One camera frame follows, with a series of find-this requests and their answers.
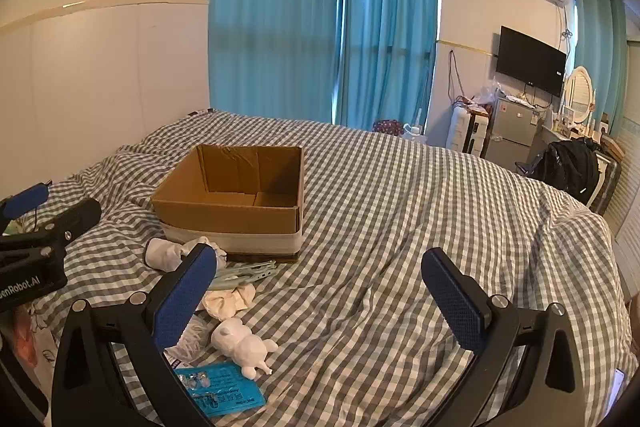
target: phone screen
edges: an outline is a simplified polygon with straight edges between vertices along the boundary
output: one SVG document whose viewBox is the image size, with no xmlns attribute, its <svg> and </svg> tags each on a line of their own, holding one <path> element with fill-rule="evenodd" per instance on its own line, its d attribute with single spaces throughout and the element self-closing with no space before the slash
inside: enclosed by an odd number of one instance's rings
<svg viewBox="0 0 640 427">
<path fill-rule="evenodd" d="M 605 413 L 605 416 L 609 414 L 613 404 L 615 404 L 618 393 L 620 392 L 620 387 L 624 381 L 625 374 L 619 369 L 616 369 L 616 372 L 613 375 L 613 385 L 611 386 L 611 394 L 609 395 L 609 404 L 607 405 L 607 412 Z"/>
</svg>

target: cardboard box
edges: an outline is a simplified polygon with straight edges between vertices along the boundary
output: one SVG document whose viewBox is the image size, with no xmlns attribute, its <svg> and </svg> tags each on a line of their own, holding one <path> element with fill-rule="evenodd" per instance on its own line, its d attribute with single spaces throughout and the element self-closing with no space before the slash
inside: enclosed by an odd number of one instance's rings
<svg viewBox="0 0 640 427">
<path fill-rule="evenodd" d="M 303 193 L 299 147 L 198 145 L 151 202 L 165 229 L 206 235 L 227 253 L 291 255 L 302 244 Z"/>
</svg>

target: bed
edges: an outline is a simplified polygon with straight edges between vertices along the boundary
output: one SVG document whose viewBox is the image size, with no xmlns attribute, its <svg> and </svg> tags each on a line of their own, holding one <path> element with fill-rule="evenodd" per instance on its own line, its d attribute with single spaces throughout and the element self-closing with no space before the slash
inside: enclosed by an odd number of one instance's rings
<svg viewBox="0 0 640 427">
<path fill-rule="evenodd" d="M 150 195 L 200 143 L 305 149 L 300 262 L 258 284 L 254 307 L 238 315 L 280 346 L 268 358 L 273 375 L 258 379 L 268 403 L 216 425 L 421 425 L 470 360 L 420 277 L 420 256 L 433 246 L 489 295 L 534 309 L 564 303 L 588 426 L 604 413 L 614 369 L 627 378 L 636 370 L 609 229 L 569 195 L 399 137 L 220 111 L 164 126 L 52 187 L 39 219 L 86 196 L 103 212 L 68 248 L 66 287 L 36 304 L 55 336 L 74 300 L 119 303 L 154 286 L 160 274 L 143 256 L 162 228 Z M 117 354 L 137 406 L 156 419 L 126 353 Z M 194 364 L 221 359 L 209 349 Z M 484 417 L 497 412 L 516 363 Z"/>
</svg>

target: metal screw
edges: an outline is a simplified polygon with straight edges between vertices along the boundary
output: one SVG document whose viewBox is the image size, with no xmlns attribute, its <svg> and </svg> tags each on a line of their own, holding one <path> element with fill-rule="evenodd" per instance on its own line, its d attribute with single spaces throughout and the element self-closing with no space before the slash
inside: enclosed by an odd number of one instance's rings
<svg viewBox="0 0 640 427">
<path fill-rule="evenodd" d="M 494 295 L 491 302 L 496 308 L 506 308 L 509 305 L 509 300 L 504 295 Z"/>
<path fill-rule="evenodd" d="M 561 317 L 564 315 L 564 306 L 562 306 L 562 304 L 554 302 L 553 304 L 551 304 L 550 306 L 551 311 L 554 312 L 556 315 L 560 315 Z"/>
<path fill-rule="evenodd" d="M 74 302 L 73 306 L 71 306 L 71 309 L 75 312 L 81 312 L 85 307 L 86 301 L 84 299 L 79 299 L 78 301 Z"/>
<path fill-rule="evenodd" d="M 144 292 L 135 292 L 132 296 L 129 297 L 129 302 L 131 304 L 142 304 L 146 301 L 146 294 Z"/>
</svg>

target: teal curtain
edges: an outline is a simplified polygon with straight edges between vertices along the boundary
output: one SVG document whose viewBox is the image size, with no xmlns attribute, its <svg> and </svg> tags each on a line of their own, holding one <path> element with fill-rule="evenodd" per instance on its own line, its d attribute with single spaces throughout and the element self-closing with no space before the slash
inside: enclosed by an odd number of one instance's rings
<svg viewBox="0 0 640 427">
<path fill-rule="evenodd" d="M 336 123 L 424 123 L 435 57 L 438 0 L 339 0 Z"/>
<path fill-rule="evenodd" d="M 331 122 L 337 0 L 210 0 L 211 107 Z"/>
<path fill-rule="evenodd" d="M 575 0 L 578 43 L 575 66 L 589 72 L 596 89 L 594 118 L 609 115 L 609 130 L 617 136 L 626 93 L 626 14 L 622 0 Z"/>
</svg>

